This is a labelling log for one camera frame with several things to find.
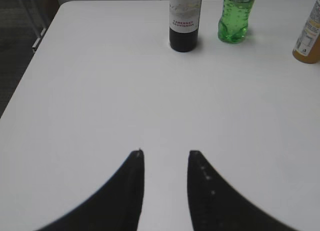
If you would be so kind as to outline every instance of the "floor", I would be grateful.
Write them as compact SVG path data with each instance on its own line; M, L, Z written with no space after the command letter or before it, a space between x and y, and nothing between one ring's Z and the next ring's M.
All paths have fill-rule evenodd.
M0 118L33 57L35 40L18 1L0 0Z

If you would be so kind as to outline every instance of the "green plastic bottle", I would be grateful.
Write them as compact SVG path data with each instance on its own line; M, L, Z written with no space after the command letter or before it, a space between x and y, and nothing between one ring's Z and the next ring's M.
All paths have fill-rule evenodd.
M218 37L226 43L240 43L248 31L248 19L255 0L223 0Z

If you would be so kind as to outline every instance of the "white table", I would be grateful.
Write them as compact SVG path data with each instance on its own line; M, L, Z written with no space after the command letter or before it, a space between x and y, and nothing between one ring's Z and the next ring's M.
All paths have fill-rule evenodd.
M145 153L139 231L192 231L189 150L265 212L320 229L320 64L292 48L315 0L257 0L247 39L217 38L204 0L199 45L168 45L169 2L64 4L0 120L0 230L72 210L129 152Z

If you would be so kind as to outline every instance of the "red wine bottle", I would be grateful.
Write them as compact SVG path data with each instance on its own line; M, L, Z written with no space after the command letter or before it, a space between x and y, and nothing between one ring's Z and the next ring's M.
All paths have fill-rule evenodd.
M193 50L198 41L202 0L170 0L170 46L178 52Z

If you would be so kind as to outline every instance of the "orange juice bottle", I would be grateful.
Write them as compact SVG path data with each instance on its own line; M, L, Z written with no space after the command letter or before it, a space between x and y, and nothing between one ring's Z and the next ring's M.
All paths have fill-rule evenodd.
M320 0L315 2L313 10L293 49L293 56L307 64L314 64L320 61Z

